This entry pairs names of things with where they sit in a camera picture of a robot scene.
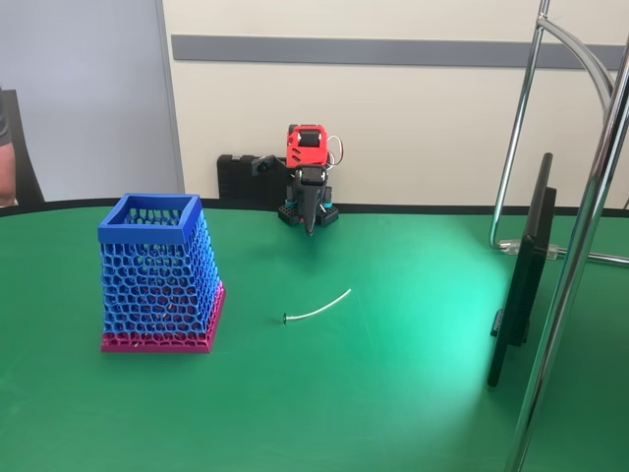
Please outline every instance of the red motor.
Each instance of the red motor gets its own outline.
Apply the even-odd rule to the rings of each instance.
[[[327,164],[327,133],[320,125],[291,125],[286,138],[286,167]]]

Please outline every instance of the metal tube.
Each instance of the metal tube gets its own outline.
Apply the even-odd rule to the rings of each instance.
[[[527,386],[518,418],[514,443],[505,464],[505,472],[519,472],[526,457],[531,434],[539,415],[539,405],[554,363],[565,327],[566,316],[574,302],[588,253],[599,224],[600,214],[620,156],[629,123],[629,40],[616,78],[609,108],[605,113],[599,146],[586,185],[577,220],[572,230],[566,260],[555,287],[542,341]]]
[[[608,70],[600,62],[599,58],[595,56],[590,49],[588,49],[588,46],[577,39],[574,35],[553,22],[550,22],[546,18],[539,18],[538,25],[563,42],[577,57],[577,59],[579,59],[579,62],[583,64],[583,67],[586,71],[588,71],[588,74],[590,74],[590,77],[597,88],[600,106],[602,106],[602,110],[604,112],[609,105],[609,96],[613,90],[613,79],[611,78]]]
[[[558,248],[557,255],[561,258],[565,258],[566,252],[567,250],[565,248]],[[622,256],[615,256],[613,254],[589,253],[588,259],[597,263],[614,264],[617,266],[629,266],[629,258],[623,258]]]
[[[538,18],[545,18],[546,14],[548,13],[549,3],[550,0],[542,0],[542,2],[540,2]],[[498,232],[498,220],[500,219],[500,215],[502,214],[502,207],[504,207],[504,198],[507,194],[507,186],[509,185],[509,177],[511,176],[511,168],[513,167],[515,151],[518,147],[518,141],[520,140],[520,131],[522,130],[524,113],[527,110],[527,102],[529,101],[531,84],[533,83],[533,75],[535,74],[535,66],[538,62],[540,46],[542,45],[542,36],[543,28],[536,24],[535,32],[533,34],[533,43],[531,44],[531,51],[529,52],[527,69],[524,74],[524,81],[522,83],[522,90],[520,91],[520,100],[518,101],[518,108],[515,113],[515,120],[513,122],[513,130],[511,131],[511,139],[509,140],[507,158],[504,161],[502,177],[500,178],[500,187],[498,188],[498,195],[495,199],[495,207],[493,208],[493,217],[491,218],[489,244],[496,249],[500,249],[496,241],[496,234]]]

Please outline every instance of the person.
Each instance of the person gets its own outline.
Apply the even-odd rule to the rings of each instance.
[[[11,143],[9,119],[0,98],[0,207],[16,202],[16,155]]]

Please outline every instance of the wire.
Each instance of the wire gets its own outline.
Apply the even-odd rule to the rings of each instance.
[[[336,162],[336,156],[334,155],[334,152],[329,150],[327,152],[327,164],[325,164],[325,170],[330,170],[332,167],[334,167],[335,165],[334,162]]]
[[[329,150],[329,151],[328,151],[330,154],[332,154],[332,156],[334,156],[334,163],[332,163],[332,164],[330,164],[330,165],[331,165],[332,167],[335,167],[335,166],[337,166],[338,164],[340,164],[340,163],[341,163],[341,161],[343,160],[343,156],[345,155],[345,149],[343,148],[343,142],[341,141],[341,139],[340,139],[338,136],[336,136],[336,135],[332,135],[332,136],[330,136],[330,137],[328,137],[328,138],[327,138],[327,140],[328,140],[328,141],[330,141],[330,140],[332,140],[332,139],[335,139],[335,140],[338,142],[339,154],[340,154],[340,157],[339,157],[339,159],[338,159],[338,162],[336,162],[336,156],[334,156],[334,153],[333,153],[331,150]]]
[[[305,315],[299,315],[298,317],[287,317],[286,314],[284,314],[284,324],[286,324],[286,322],[291,322],[293,320],[302,320],[304,318],[308,318],[308,317],[311,317],[313,315],[316,315],[317,313],[321,313],[323,310],[327,310],[332,305],[335,305],[336,303],[338,303],[341,300],[343,300],[351,291],[352,291],[352,289],[348,288],[347,291],[343,295],[338,297],[336,300],[328,303],[327,305],[325,305],[324,307],[319,308],[318,310],[314,310],[313,312],[306,313]]]

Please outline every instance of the wall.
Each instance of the wall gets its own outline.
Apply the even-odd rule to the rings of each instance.
[[[166,0],[168,34],[530,41],[539,2]],[[557,1],[549,17],[584,42],[624,44],[629,4]],[[492,205],[522,69],[172,61],[186,190],[217,197],[221,153],[282,154],[290,123],[342,137],[339,202]],[[299,89],[316,93],[297,95]],[[576,206],[600,131],[585,72],[539,70],[507,202],[527,205],[545,151],[558,204]],[[608,207],[629,197],[625,151]]]
[[[0,86],[18,92],[48,201],[177,192],[166,72],[154,0],[0,8]]]

